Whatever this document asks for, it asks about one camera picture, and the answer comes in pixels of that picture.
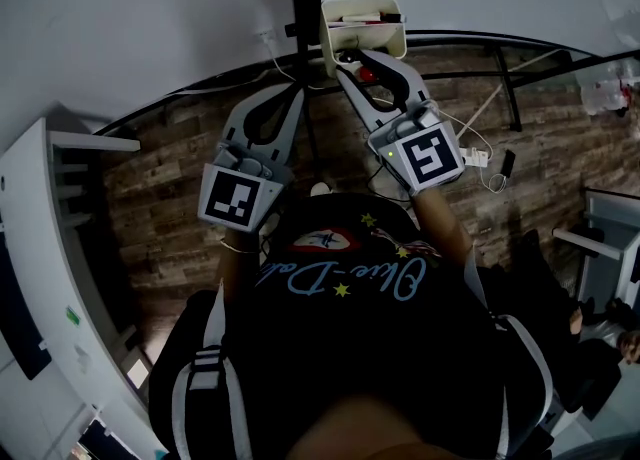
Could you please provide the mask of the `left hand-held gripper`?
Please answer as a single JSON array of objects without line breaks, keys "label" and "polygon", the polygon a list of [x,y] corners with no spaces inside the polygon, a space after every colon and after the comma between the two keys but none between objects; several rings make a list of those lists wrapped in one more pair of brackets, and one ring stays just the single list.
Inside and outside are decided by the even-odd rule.
[{"label": "left hand-held gripper", "polygon": [[304,104],[299,83],[261,89],[239,102],[213,162],[204,166],[198,217],[254,232],[293,181],[286,165]]}]

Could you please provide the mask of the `person's left forearm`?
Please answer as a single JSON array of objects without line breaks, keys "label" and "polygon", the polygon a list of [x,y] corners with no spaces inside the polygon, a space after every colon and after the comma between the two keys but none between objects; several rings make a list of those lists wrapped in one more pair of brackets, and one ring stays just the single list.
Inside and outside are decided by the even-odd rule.
[{"label": "person's left forearm", "polygon": [[218,263],[216,284],[222,284],[224,299],[230,302],[254,284],[260,266],[259,236],[257,233],[227,228],[221,244],[223,251]]}]

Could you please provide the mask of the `cream plastic desk organizer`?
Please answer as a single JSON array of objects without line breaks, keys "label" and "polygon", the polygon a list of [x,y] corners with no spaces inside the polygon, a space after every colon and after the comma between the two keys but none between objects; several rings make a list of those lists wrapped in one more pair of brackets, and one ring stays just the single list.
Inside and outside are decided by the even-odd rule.
[{"label": "cream plastic desk organizer", "polygon": [[341,49],[382,50],[402,59],[406,55],[405,22],[399,24],[367,24],[330,28],[328,21],[342,16],[401,13],[395,0],[324,0],[321,4],[320,45],[329,77],[336,76],[336,68],[343,67],[351,72],[360,63],[340,64],[335,52]]}]

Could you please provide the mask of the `frosted glass door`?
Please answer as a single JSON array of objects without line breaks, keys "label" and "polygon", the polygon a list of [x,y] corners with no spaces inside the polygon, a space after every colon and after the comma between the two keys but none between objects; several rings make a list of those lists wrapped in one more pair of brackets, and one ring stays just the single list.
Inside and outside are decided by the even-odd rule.
[{"label": "frosted glass door", "polygon": [[514,79],[511,86],[516,89],[569,76],[573,76],[581,87],[619,81],[633,85],[640,81],[640,49],[604,57],[583,57]]}]

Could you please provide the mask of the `white power strip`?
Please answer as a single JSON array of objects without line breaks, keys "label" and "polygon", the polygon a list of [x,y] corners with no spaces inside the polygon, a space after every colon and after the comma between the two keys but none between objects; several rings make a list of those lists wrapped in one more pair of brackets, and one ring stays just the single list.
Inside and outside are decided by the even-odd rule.
[{"label": "white power strip", "polygon": [[487,168],[490,160],[490,153],[475,147],[460,148],[460,154],[466,166],[476,168]]}]

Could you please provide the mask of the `clear plastic bag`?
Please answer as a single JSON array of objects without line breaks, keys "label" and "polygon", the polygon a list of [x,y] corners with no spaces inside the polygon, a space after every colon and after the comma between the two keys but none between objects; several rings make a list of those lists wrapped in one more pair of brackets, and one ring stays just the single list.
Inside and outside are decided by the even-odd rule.
[{"label": "clear plastic bag", "polygon": [[632,89],[640,87],[640,81],[630,83],[606,82],[588,87],[580,87],[583,107],[590,116],[612,111],[623,116],[632,104]]}]

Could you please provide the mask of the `white shelf unit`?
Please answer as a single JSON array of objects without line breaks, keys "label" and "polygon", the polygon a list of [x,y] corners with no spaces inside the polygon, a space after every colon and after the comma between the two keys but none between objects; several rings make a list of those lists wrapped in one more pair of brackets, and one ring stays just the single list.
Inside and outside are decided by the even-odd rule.
[{"label": "white shelf unit", "polygon": [[0,156],[0,214],[17,282],[53,363],[106,428],[141,460],[155,460],[162,445],[146,405],[114,361],[118,334],[109,320],[81,247],[80,215],[64,200],[79,186],[57,182],[63,170],[55,151],[97,149],[135,152],[136,141],[55,131],[37,119]]}]

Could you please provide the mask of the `beige stick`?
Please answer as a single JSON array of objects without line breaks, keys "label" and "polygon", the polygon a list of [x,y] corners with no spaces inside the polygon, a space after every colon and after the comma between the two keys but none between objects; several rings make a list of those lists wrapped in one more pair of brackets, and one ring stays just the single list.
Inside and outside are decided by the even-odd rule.
[{"label": "beige stick", "polygon": [[489,95],[489,97],[484,101],[484,103],[473,113],[473,115],[469,118],[469,120],[465,122],[462,125],[461,129],[456,133],[457,139],[460,139],[462,135],[464,135],[468,130],[471,129],[474,122],[484,113],[484,111],[493,102],[493,100],[501,93],[502,90],[503,90],[502,84],[500,84],[498,87],[494,89],[494,91]]}]

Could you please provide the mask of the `dark blue panel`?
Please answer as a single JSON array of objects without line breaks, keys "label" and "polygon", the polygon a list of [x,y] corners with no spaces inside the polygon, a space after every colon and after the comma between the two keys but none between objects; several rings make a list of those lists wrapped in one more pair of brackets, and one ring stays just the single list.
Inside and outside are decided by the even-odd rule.
[{"label": "dark blue panel", "polygon": [[0,234],[0,332],[28,380],[34,380],[52,361],[26,305],[4,235]]}]

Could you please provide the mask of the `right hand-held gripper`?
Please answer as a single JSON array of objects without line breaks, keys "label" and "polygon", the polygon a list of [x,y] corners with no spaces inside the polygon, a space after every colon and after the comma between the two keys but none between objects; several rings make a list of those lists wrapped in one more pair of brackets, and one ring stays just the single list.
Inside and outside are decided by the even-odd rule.
[{"label": "right hand-held gripper", "polygon": [[458,139],[451,123],[440,118],[436,103],[428,99],[420,73],[374,50],[361,51],[361,64],[391,93],[390,106],[375,103],[351,72],[337,67],[336,77],[372,132],[367,143],[380,165],[410,196],[458,178],[465,170]]}]

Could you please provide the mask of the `black printed T-shirt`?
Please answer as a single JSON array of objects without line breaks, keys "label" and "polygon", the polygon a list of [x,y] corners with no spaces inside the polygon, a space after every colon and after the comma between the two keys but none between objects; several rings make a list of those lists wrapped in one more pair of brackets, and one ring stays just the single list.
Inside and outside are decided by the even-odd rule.
[{"label": "black printed T-shirt", "polygon": [[256,460],[286,456],[332,405],[370,396],[430,444],[498,449],[504,378],[496,328],[462,271],[414,253],[399,205],[364,194],[287,209],[265,263],[225,300],[210,372],[230,360]]}]

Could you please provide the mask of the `small white desk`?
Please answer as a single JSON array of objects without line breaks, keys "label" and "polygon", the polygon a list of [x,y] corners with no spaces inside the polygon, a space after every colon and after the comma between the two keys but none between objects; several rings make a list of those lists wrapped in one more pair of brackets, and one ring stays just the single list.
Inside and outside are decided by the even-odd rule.
[{"label": "small white desk", "polygon": [[602,310],[618,298],[634,307],[640,297],[640,197],[595,188],[584,190],[582,222],[554,238],[582,253],[577,296]]}]

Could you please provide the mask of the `person's right forearm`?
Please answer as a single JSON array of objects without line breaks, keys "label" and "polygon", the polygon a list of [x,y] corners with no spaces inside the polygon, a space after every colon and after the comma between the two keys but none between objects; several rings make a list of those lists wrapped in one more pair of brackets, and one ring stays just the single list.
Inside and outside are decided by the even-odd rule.
[{"label": "person's right forearm", "polygon": [[464,267],[473,242],[439,189],[424,189],[411,198],[411,204],[429,243],[444,259]]}]

